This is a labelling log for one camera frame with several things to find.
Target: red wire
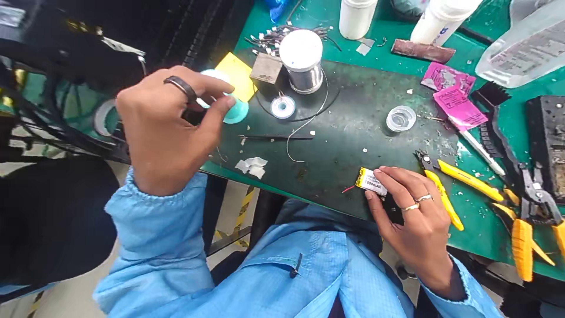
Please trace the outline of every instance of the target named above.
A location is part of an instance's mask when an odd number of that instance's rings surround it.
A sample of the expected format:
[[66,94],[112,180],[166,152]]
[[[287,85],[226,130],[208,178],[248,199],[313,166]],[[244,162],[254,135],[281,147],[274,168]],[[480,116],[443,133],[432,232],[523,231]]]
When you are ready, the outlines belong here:
[[355,186],[351,186],[351,187],[345,189],[342,193],[346,193],[346,192],[348,192],[349,190],[353,189],[354,187],[355,187]]

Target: floor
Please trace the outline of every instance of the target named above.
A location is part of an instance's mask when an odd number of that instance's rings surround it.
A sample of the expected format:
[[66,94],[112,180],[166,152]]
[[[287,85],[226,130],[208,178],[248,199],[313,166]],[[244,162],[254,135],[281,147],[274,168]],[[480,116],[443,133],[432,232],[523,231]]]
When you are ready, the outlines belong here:
[[[125,174],[128,170],[127,165],[109,162],[116,177],[123,184]],[[11,170],[17,169],[18,164],[0,164],[0,175],[6,174]],[[214,240],[220,239],[223,235],[229,235],[237,226],[238,220],[241,222],[240,228],[250,226],[255,212],[255,205],[259,190],[255,189],[250,193],[251,200],[244,216],[240,216],[241,203],[246,197],[249,186],[229,181],[224,201],[222,202],[220,217],[216,225],[216,235]],[[233,251],[244,251],[249,237],[231,244],[218,253],[208,257],[207,263],[210,269],[222,261]],[[105,315],[98,309],[92,300],[92,292],[98,281],[108,274],[112,263],[117,257],[119,243],[116,242],[110,257],[95,270],[67,281],[56,284],[53,288],[45,291],[41,299],[37,300],[37,294],[32,294],[20,299],[13,300],[0,306],[0,318],[98,318]],[[384,245],[381,257],[393,268],[399,262],[398,255],[388,245]],[[418,280],[408,278],[403,281],[404,290],[415,303],[418,298],[420,284]],[[500,304],[500,297],[490,293],[493,299]]]

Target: pink packet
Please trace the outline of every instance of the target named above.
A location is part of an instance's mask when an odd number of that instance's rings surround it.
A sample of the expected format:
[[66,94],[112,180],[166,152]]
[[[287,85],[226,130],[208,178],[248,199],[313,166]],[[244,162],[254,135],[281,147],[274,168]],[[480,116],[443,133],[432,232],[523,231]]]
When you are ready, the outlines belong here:
[[469,130],[488,121],[457,86],[442,89],[434,93],[433,98],[460,131]]
[[420,83],[430,87],[434,91],[441,91],[448,87],[457,86],[465,93],[465,96],[467,96],[471,88],[473,88],[476,79],[477,78],[474,76],[459,72],[449,66],[432,62]]

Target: blue glove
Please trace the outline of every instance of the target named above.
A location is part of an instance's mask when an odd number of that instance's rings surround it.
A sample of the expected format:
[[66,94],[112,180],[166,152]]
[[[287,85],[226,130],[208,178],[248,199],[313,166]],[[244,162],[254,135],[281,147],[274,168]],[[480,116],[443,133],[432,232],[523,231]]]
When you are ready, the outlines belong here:
[[277,23],[289,2],[290,0],[265,0],[265,3],[270,8],[269,15],[271,16],[271,22]]

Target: white pen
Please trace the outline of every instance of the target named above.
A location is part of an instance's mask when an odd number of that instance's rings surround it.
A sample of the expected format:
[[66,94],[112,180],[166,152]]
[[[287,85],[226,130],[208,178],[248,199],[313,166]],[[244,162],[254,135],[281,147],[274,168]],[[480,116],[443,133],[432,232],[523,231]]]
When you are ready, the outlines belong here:
[[493,157],[489,155],[485,148],[483,148],[483,145],[481,145],[481,143],[479,143],[469,131],[465,130],[460,131],[459,133],[463,136],[463,138],[465,138],[465,140],[469,141],[471,146],[473,146],[473,148],[477,150],[479,154],[481,154],[481,157],[483,157],[487,161],[490,168],[493,169],[496,174],[501,177],[504,177],[506,175],[503,168],[500,167],[500,165],[493,159]]

